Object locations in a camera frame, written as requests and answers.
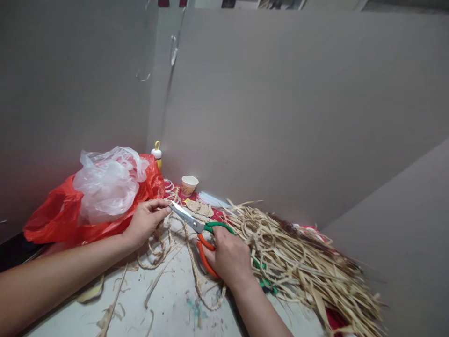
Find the white plastic bag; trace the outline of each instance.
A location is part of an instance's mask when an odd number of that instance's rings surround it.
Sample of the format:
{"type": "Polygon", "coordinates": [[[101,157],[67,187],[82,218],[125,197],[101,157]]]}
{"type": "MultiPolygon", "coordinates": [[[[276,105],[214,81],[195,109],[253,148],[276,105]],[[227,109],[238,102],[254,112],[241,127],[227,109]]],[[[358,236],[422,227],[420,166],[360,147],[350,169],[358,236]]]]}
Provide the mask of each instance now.
{"type": "Polygon", "coordinates": [[[120,218],[131,207],[150,165],[130,147],[115,147],[103,154],[83,150],[80,162],[83,168],[75,175],[73,187],[84,194],[80,216],[90,224],[120,218]]]}

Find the paint stain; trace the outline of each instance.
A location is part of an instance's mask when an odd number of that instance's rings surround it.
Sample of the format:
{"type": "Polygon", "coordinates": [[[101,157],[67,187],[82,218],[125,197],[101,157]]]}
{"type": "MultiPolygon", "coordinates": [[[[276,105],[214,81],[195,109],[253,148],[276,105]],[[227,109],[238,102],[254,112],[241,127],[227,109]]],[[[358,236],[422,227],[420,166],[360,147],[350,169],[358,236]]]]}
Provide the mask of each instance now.
{"type": "Polygon", "coordinates": [[[193,315],[194,315],[194,318],[196,318],[196,320],[200,319],[200,317],[201,317],[201,320],[208,318],[207,313],[203,310],[203,303],[201,301],[198,302],[198,306],[197,306],[195,301],[188,299],[186,306],[188,306],[190,308],[190,310],[193,311],[193,315]]]}

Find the white table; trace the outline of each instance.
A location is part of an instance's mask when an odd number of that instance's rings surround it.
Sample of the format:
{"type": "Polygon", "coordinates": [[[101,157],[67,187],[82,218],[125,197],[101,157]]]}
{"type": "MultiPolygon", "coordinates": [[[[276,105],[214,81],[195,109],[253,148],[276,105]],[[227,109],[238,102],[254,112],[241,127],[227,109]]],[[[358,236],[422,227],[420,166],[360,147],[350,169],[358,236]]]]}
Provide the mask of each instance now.
{"type": "MultiPolygon", "coordinates": [[[[181,223],[173,217],[172,233],[180,228],[181,223]]],[[[183,231],[178,234],[174,235],[175,243],[184,237],[183,231]]],[[[145,255],[142,258],[149,264],[145,255]]],[[[37,324],[27,336],[96,336],[100,331],[96,322],[103,317],[103,310],[114,301],[122,275],[123,269],[110,271],[106,275],[103,293],[99,299],[88,304],[72,301],[60,307],[37,324]]],[[[208,296],[215,297],[216,289],[211,290],[208,296]]],[[[121,303],[126,315],[121,321],[118,317],[113,317],[108,330],[110,337],[146,336],[151,323],[150,309],[154,311],[154,323],[149,336],[241,336],[228,298],[216,311],[209,311],[201,301],[199,308],[196,307],[195,281],[185,244],[172,251],[156,270],[140,268],[135,272],[127,271],[122,291],[124,293],[120,293],[115,310],[122,314],[119,305],[121,303]],[[179,249],[181,251],[167,266],[156,285],[148,303],[148,310],[145,309],[144,301],[151,280],[156,279],[161,268],[179,249]],[[201,328],[198,327],[199,316],[201,328]]],[[[283,301],[281,305],[271,294],[268,294],[268,298],[295,336],[324,336],[321,324],[312,310],[299,304],[287,305],[283,301]]]]}

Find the red plastic bag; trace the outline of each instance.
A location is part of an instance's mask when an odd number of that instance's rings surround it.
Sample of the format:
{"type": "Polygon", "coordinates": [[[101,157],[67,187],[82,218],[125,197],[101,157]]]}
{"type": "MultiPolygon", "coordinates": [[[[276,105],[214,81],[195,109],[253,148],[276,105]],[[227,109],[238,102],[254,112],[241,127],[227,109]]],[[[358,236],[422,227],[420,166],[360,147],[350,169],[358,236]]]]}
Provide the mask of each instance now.
{"type": "Polygon", "coordinates": [[[68,242],[74,245],[94,242],[122,233],[130,224],[136,207],[142,201],[163,198],[164,178],[153,155],[140,154],[150,165],[146,180],[139,183],[139,191],[131,208],[113,222],[78,225],[83,193],[73,188],[73,178],[68,177],[62,185],[48,194],[47,200],[31,215],[23,228],[28,241],[34,243],[68,242]]]}

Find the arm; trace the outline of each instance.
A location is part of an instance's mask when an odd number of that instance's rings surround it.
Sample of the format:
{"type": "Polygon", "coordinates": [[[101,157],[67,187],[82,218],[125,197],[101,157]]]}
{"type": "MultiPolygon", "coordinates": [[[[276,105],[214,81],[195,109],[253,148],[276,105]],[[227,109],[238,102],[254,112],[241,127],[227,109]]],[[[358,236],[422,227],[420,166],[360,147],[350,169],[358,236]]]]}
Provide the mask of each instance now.
{"type": "Polygon", "coordinates": [[[250,336],[293,336],[253,275],[249,247],[224,228],[213,231],[217,249],[204,255],[232,291],[250,336]]]}
{"type": "Polygon", "coordinates": [[[138,249],[169,212],[168,202],[164,200],[141,203],[123,234],[1,273],[0,336],[19,332],[138,249]]]}

